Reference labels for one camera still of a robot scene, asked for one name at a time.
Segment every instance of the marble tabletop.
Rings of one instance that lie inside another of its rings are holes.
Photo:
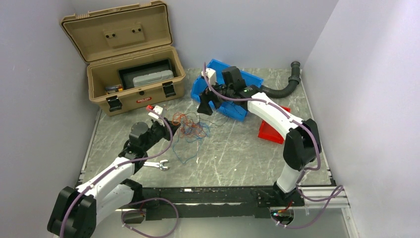
[[[243,70],[263,78],[265,86],[275,89],[284,88],[291,73],[288,69]],[[196,112],[199,103],[191,99],[190,92],[192,83],[199,73],[198,68],[187,69],[185,96],[158,104],[167,109],[165,116],[169,120],[176,112]],[[281,106],[291,108],[291,113],[302,119],[311,117],[301,84],[289,97],[274,101]],[[282,155],[283,145],[257,137],[262,122],[259,117],[248,114],[243,122],[218,112],[214,112],[212,116],[200,115],[200,117],[214,123],[202,121],[211,125],[209,137],[190,142],[191,140],[187,141],[185,138],[178,140],[179,132],[177,132],[174,135],[174,141],[177,141],[175,147],[171,146],[163,155],[149,160],[158,162],[167,159],[170,169],[161,171],[158,168],[143,167],[131,179],[138,181],[144,187],[273,185],[285,165]],[[138,121],[152,124],[144,108],[112,117],[101,113],[85,168],[84,182],[111,164],[128,139],[131,126]],[[162,139],[148,151],[148,155],[157,154],[168,146],[168,143]],[[186,163],[180,162],[190,157],[192,159]],[[302,184],[330,184],[323,154],[321,169],[307,173]]]

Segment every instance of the toolbox latch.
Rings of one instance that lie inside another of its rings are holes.
[[[167,83],[163,83],[162,86],[163,86],[163,91],[165,92],[165,96],[167,98],[176,95],[175,88],[173,87],[172,81],[167,82]]]
[[[122,108],[122,103],[121,101],[118,99],[117,96],[113,96],[113,97],[109,97],[106,99],[106,101],[109,104],[109,111],[110,112],[114,112],[117,110],[121,110]]]

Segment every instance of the gray floor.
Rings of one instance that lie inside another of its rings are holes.
[[[245,71],[263,78],[263,84],[272,88],[284,88],[290,76],[290,70],[284,69],[249,68]],[[166,117],[169,119],[172,119],[176,112],[196,112],[199,104],[190,98],[190,92],[200,69],[188,69],[186,73],[186,95],[181,99],[158,104],[167,108]],[[301,85],[291,96],[274,101],[281,106],[290,107],[292,113],[298,117],[303,119],[311,117]],[[203,139],[201,146],[199,141],[188,143],[185,138],[180,138],[174,148],[171,147],[162,156],[150,160],[153,162],[169,160],[168,171],[143,167],[131,179],[145,187],[272,185],[277,180],[285,165],[282,156],[283,145],[257,137],[262,121],[259,117],[248,114],[245,121],[240,122],[228,119],[221,113],[214,113],[211,117],[200,116],[223,126],[211,127],[210,137]],[[91,179],[115,159],[128,139],[131,126],[138,121],[151,124],[144,108],[113,117],[101,114],[84,181]],[[154,155],[167,145],[168,142],[162,140],[150,149],[148,154]],[[197,156],[182,164],[174,151],[183,161],[196,154]],[[325,161],[324,159],[321,161],[321,169],[307,173],[303,184],[330,184]]]
[[[318,209],[311,209],[308,216],[304,209],[295,210],[295,220],[290,226],[310,222]],[[121,213],[108,216],[97,227],[92,238],[138,238],[137,233],[121,227]],[[152,236],[169,232],[175,219],[145,221],[132,225],[134,228]],[[327,209],[320,219],[305,229],[284,229],[276,227],[271,219],[253,217],[182,218],[169,238],[348,238],[349,234],[341,209]]]

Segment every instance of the tan toolbox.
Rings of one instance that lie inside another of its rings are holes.
[[[86,63],[89,99],[109,116],[184,96],[185,71],[171,46],[167,5],[162,1],[67,16],[61,26]],[[108,94],[122,84],[119,70],[167,60],[173,78]]]

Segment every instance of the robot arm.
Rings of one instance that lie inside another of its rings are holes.
[[[274,184],[274,191],[277,191],[279,199],[286,201],[296,191],[296,182],[302,174],[302,169],[316,158],[314,144],[310,136],[302,128],[292,121],[297,121],[308,128],[314,135],[319,151],[321,151],[318,128],[312,119],[303,120],[296,117],[281,107],[275,109],[270,104],[273,102],[260,88],[255,85],[247,86],[237,67],[231,66],[222,71],[224,84],[215,83],[213,89],[219,94],[233,99],[261,99],[261,101],[234,101],[245,110],[253,113],[268,124],[270,124],[278,133],[285,138],[283,157],[286,166],[280,177]],[[215,82],[215,71],[206,69],[206,76]],[[212,114],[209,102],[218,109],[223,103],[223,99],[217,96],[208,87],[200,94],[200,105],[198,113],[206,115]]]
[[[163,109],[159,106],[152,109],[155,113],[162,114]],[[49,232],[59,236],[64,214],[80,194],[80,191],[84,191],[89,186],[91,189],[78,200],[76,206],[70,212],[70,216],[65,223],[65,238],[89,238],[96,225],[116,209],[132,201],[143,200],[141,184],[128,178],[135,174],[144,165],[145,161],[118,166],[97,184],[92,185],[92,183],[116,165],[147,157],[147,151],[162,138],[170,140],[169,131],[163,121],[155,117],[155,114],[151,115],[149,113],[149,115],[157,120],[152,120],[153,124],[150,128],[144,122],[134,124],[122,152],[111,165],[88,182],[76,188],[66,187],[59,193],[48,222],[47,229]],[[167,119],[165,120],[174,134],[179,126],[173,125]]]

